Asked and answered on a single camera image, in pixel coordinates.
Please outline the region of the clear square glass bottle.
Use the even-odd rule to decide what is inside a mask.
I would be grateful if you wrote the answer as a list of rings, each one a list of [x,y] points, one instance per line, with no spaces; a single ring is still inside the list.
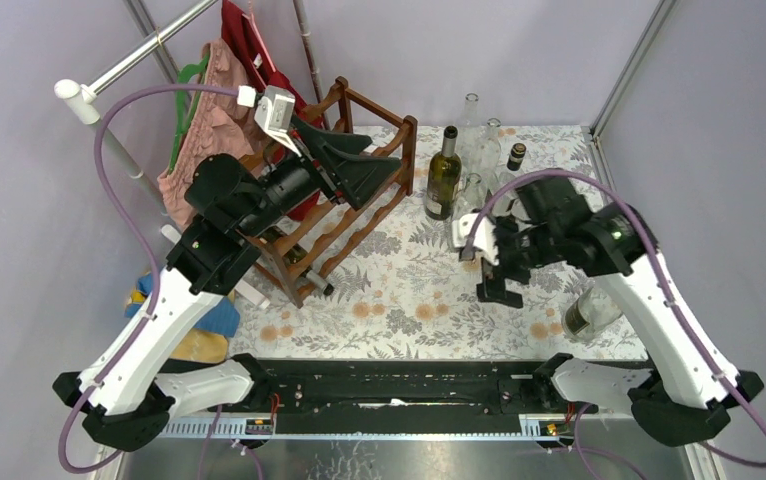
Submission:
[[[486,203],[488,187],[480,174],[468,174],[454,202],[452,219],[459,220],[466,214],[479,212]]]

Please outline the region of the green wine bottle brown label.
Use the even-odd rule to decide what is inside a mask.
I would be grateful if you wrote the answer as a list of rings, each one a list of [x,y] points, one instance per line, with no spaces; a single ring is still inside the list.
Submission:
[[[261,238],[266,242],[274,243],[285,236],[286,232],[281,228],[271,226],[262,233]],[[307,251],[299,244],[296,244],[284,255],[284,262],[287,265],[294,265],[303,260],[306,255]],[[311,267],[307,267],[301,274],[301,277],[313,284],[324,296],[330,296],[334,292],[334,286],[324,277],[313,271]]]

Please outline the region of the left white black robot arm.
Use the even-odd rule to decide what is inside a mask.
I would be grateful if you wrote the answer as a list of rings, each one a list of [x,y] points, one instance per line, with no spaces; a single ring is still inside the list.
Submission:
[[[402,167],[399,158],[371,155],[366,135],[299,118],[292,128],[286,156],[266,175],[227,153],[199,163],[185,195],[196,216],[154,274],[146,302],[94,364],[56,378],[55,393],[96,443],[132,452],[174,418],[221,405],[255,411],[268,401],[268,376],[248,354],[184,373],[164,365],[256,264],[264,231],[320,191],[363,208]]]

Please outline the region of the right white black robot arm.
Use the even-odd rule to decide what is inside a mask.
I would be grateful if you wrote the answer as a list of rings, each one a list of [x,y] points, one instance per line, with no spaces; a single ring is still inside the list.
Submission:
[[[645,346],[651,366],[626,369],[557,354],[540,366],[534,402],[556,412],[586,403],[632,416],[642,430],[669,447],[715,438],[729,412],[753,400],[763,382],[729,362],[686,306],[664,257],[637,212],[612,202],[592,210],[562,170],[528,174],[508,184],[524,207],[528,227],[489,207],[452,223],[462,259],[479,258],[477,296],[518,308],[508,281],[528,283],[533,270],[565,263],[605,291]]]

